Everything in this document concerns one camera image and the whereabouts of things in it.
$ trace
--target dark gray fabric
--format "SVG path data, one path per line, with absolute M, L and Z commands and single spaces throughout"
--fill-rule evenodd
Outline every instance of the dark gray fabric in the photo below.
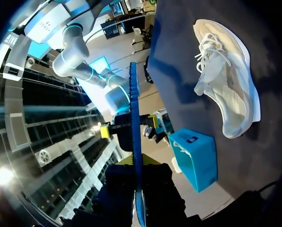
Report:
M 259 8 L 255 10 L 238 0 L 158 1 L 148 66 L 174 129 L 185 127 L 215 137 L 218 183 L 233 197 L 277 180 L 282 171 L 282 53 L 280 37 L 273 35 L 276 23 L 270 24 L 281 17 L 282 9 L 267 12 L 273 17 L 269 22 L 273 32 Z M 199 78 L 194 58 L 198 41 L 192 27 L 196 19 L 223 24 L 250 52 L 262 119 L 242 137 L 225 138 L 219 107 L 193 90 Z

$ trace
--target robotic arm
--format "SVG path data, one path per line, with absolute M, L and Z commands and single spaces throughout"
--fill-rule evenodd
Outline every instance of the robotic arm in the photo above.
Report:
M 11 20 L 10 30 L 25 24 L 26 37 L 36 43 L 48 43 L 52 49 L 63 49 L 55 58 L 52 67 L 60 77 L 75 77 L 97 85 L 109 86 L 105 96 L 111 113 L 129 107 L 129 81 L 108 69 L 99 74 L 86 59 L 89 50 L 83 37 L 94 27 L 101 10 L 112 0 L 43 0 L 31 1 L 20 17 Z

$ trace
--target cable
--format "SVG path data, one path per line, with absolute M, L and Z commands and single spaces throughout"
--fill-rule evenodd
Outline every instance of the cable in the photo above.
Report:
M 109 27 L 112 27 L 112 26 L 115 26 L 115 25 L 124 23 L 124 22 L 129 21 L 129 20 L 138 19 L 138 18 L 140 18 L 140 17 L 152 16 L 152 15 L 155 15 L 155 13 L 148 13 L 148 14 L 144 14 L 144 15 L 137 16 L 137 17 L 128 18 L 128 19 L 126 19 L 126 20 L 122 20 L 122 21 L 116 22 L 116 23 L 114 23 L 114 24 L 112 24 L 112 25 L 108 25 L 108 26 L 106 26 L 105 28 L 102 28 L 102 29 L 96 31 L 95 33 L 93 33 L 88 39 L 86 39 L 85 43 L 87 43 L 87 42 L 90 40 L 90 38 L 93 37 L 95 34 L 101 32 L 102 30 L 105 30 L 105 29 L 107 29 L 107 28 L 109 28 Z
M 277 182 L 278 182 L 278 181 L 273 181 L 273 182 L 267 184 L 266 186 L 264 186 L 264 187 L 262 187 L 261 189 L 259 189 L 258 192 L 259 192 L 259 193 L 262 193 L 262 192 L 263 192 L 264 190 L 266 190 L 267 188 L 269 188 L 269 187 L 271 187 L 271 186 L 277 184 Z

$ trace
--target black machine part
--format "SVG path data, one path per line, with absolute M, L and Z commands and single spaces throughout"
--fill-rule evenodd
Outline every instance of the black machine part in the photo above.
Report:
M 167 164 L 145 165 L 143 169 L 143 195 L 146 209 L 146 226 L 259 226 L 265 200 L 257 191 L 243 193 L 228 207 L 201 220 L 198 215 L 187 218 L 185 201 L 171 179 Z M 75 209 L 72 220 L 63 219 L 63 226 L 130 227 L 132 224 L 135 191 L 134 167 L 111 165 L 106 170 L 106 180 L 96 199 L 93 212 Z

